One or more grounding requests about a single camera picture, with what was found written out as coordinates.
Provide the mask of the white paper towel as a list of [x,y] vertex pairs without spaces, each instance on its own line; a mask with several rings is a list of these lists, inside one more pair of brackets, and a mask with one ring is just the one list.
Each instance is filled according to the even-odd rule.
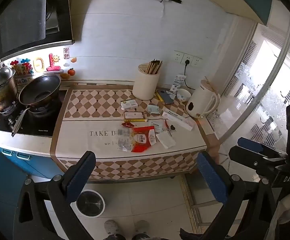
[[163,131],[161,133],[158,133],[156,135],[156,137],[159,140],[159,142],[161,142],[163,147],[166,149],[169,149],[169,148],[176,145],[175,140],[172,138],[172,136],[167,131]]

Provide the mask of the long white toothpaste box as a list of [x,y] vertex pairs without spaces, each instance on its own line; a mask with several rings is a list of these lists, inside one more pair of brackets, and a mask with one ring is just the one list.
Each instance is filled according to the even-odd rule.
[[193,119],[184,118],[169,109],[165,109],[162,113],[162,116],[172,122],[177,123],[179,126],[188,131],[192,131],[195,127],[197,127],[197,124]]

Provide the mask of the red white snack wrapper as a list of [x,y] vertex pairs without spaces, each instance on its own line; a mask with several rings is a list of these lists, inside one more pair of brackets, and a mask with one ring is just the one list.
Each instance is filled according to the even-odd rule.
[[133,153],[142,153],[157,143],[154,126],[136,127],[130,122],[125,122],[122,126],[133,129]]

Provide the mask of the pink yellow box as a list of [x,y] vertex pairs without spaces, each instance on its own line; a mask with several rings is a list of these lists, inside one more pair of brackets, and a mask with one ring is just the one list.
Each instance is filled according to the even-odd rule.
[[125,122],[147,122],[143,112],[124,112]]

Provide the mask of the white green medicine box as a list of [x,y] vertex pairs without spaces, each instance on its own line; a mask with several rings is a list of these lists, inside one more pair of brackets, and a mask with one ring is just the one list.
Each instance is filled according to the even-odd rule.
[[121,101],[121,110],[136,109],[138,103],[135,99]]

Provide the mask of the small white paper sachet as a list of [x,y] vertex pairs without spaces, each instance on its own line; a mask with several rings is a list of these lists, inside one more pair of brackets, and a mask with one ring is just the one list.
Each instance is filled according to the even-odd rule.
[[159,106],[157,105],[148,105],[147,106],[147,112],[151,115],[154,115],[154,114],[160,114],[160,108]]

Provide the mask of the clear plastic wrapper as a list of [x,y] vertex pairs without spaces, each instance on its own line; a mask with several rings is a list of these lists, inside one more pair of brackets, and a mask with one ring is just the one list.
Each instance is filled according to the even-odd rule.
[[131,152],[134,147],[132,128],[120,128],[117,130],[117,146],[124,152]]

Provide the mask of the white electric kettle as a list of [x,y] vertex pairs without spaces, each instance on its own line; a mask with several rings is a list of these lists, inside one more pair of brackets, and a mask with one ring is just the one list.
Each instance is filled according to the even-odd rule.
[[203,79],[190,97],[186,112],[193,118],[202,118],[215,111],[219,103],[220,95],[206,79]]

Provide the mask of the checkered brown counter mat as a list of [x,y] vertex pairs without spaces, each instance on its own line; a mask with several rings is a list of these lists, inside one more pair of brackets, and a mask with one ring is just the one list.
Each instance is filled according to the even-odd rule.
[[96,156],[93,181],[150,179],[191,172],[207,147],[198,123],[178,100],[137,100],[130,86],[74,85],[66,93],[52,136],[50,155],[61,170],[86,151]]

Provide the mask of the white printed leaflet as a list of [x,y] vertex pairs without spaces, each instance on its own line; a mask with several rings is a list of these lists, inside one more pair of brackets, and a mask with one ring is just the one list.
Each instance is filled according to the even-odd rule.
[[165,119],[159,119],[159,120],[149,120],[148,121],[149,126],[154,126],[155,133],[161,133],[164,131],[169,131],[169,128],[166,125]]

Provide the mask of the cream chopstick holder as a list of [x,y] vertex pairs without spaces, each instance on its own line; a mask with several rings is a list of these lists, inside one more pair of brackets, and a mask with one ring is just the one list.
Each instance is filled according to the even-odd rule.
[[132,94],[140,100],[150,100],[154,97],[154,93],[159,81],[160,73],[147,74],[145,71],[148,64],[138,66],[138,72],[135,77]]

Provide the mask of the steel stock pot with lid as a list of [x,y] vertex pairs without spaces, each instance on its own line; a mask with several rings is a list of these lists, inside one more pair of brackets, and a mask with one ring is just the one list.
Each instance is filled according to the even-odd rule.
[[15,74],[16,71],[12,68],[0,68],[0,112],[5,111],[18,100]]

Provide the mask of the bundle of wooden chopsticks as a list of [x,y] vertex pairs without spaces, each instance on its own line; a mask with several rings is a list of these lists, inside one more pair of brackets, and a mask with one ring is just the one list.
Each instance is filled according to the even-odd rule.
[[145,73],[154,75],[157,74],[161,68],[162,61],[160,60],[153,60],[148,63]]

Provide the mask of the white wall socket strip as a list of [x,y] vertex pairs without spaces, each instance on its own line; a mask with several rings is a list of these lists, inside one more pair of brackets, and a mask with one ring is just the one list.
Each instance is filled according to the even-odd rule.
[[171,59],[180,64],[185,64],[186,61],[189,61],[189,64],[193,67],[198,67],[202,63],[202,58],[176,50],[173,51]]

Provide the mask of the colourful wall decorations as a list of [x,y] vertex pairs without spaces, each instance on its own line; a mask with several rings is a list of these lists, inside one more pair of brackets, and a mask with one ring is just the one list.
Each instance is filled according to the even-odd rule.
[[69,47],[41,49],[8,59],[5,64],[16,71],[17,77],[60,75],[77,63],[77,57],[70,55]]

